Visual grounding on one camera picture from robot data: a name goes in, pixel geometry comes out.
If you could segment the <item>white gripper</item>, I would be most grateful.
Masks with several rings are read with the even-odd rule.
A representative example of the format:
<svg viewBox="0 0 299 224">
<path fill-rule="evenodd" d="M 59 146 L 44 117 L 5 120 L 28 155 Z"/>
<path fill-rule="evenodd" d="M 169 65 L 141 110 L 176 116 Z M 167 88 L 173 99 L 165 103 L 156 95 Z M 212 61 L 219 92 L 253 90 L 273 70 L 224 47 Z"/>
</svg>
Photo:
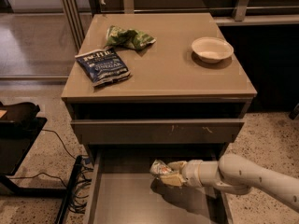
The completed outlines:
<svg viewBox="0 0 299 224">
<path fill-rule="evenodd" d="M 169 162 L 168 166 L 174 171 L 182 171 L 182 175 L 179 173 L 161 175 L 160 180 L 171 187 L 182 187 L 185 184 L 188 187 L 201 188 L 203 187 L 199 177 L 201 163 L 201 160 Z"/>
</svg>

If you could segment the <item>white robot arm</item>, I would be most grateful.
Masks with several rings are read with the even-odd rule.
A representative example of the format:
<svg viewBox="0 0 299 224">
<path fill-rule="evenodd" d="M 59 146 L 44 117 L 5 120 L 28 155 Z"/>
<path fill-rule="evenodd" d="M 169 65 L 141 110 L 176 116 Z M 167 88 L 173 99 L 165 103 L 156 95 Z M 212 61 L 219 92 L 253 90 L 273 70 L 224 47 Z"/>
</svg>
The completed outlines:
<svg viewBox="0 0 299 224">
<path fill-rule="evenodd" d="M 218 161 L 155 161 L 150 171 L 167 186 L 214 189 L 245 195 L 259 189 L 292 210 L 299 211 L 299 180 L 249 161 L 235 154 L 223 155 Z"/>
</svg>

